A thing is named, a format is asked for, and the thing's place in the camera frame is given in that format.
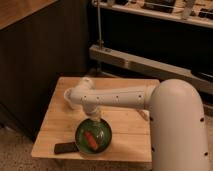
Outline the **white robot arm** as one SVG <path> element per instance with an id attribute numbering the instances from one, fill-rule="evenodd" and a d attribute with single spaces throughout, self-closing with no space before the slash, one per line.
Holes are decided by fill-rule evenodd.
<path id="1" fill-rule="evenodd" d="M 153 171 L 211 171 L 204 108 L 191 84 L 169 79 L 154 87 L 96 90 L 84 78 L 69 99 L 88 115 L 100 105 L 148 110 Z"/>

